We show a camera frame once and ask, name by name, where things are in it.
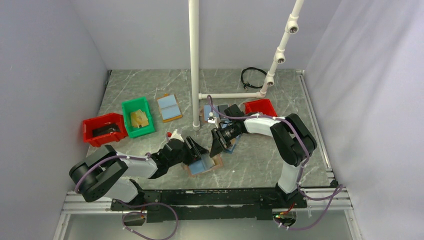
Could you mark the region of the brown blue card holder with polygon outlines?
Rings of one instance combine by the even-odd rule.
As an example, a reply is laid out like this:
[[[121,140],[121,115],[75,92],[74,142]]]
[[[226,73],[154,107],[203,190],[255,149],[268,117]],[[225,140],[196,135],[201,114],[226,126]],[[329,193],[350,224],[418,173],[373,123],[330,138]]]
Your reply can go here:
[[[182,164],[182,167],[188,172],[190,177],[194,177],[221,168],[223,165],[223,160],[220,154],[212,158],[206,154],[202,156],[200,160],[195,161],[190,165]]]

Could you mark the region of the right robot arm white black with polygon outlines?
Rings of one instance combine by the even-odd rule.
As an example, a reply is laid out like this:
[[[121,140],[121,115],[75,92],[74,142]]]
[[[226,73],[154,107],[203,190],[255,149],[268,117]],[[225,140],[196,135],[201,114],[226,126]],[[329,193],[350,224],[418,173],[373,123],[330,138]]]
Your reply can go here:
[[[212,145],[209,156],[212,158],[229,148],[231,140],[241,134],[272,137],[283,159],[281,176],[275,187],[275,200],[280,207],[289,207],[299,192],[303,163],[317,148],[317,142],[304,122],[294,113],[285,117],[259,113],[246,115],[236,104],[226,108],[221,115],[228,118],[230,124],[211,130]]]

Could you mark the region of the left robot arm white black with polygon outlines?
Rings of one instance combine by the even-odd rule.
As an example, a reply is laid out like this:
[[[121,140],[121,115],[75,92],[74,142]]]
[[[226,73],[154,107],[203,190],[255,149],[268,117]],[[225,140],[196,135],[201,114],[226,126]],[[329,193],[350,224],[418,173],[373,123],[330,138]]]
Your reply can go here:
[[[174,132],[157,152],[143,156],[125,155],[110,144],[103,145],[74,165],[69,176],[75,183],[74,191],[86,202],[102,197],[117,198],[129,209],[137,210],[143,205],[144,196],[136,177],[157,179],[167,174],[171,167],[188,166],[206,154],[209,150],[190,136],[183,138]]]

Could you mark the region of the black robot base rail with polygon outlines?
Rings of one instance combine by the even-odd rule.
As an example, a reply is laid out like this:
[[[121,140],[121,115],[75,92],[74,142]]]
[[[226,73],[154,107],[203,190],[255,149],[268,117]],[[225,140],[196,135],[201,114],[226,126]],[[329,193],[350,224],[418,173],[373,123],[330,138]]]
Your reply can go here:
[[[179,220],[272,220],[280,211],[305,209],[307,201],[297,193],[284,199],[274,187],[144,190],[127,204],[112,199],[114,212],[146,211],[148,223]]]

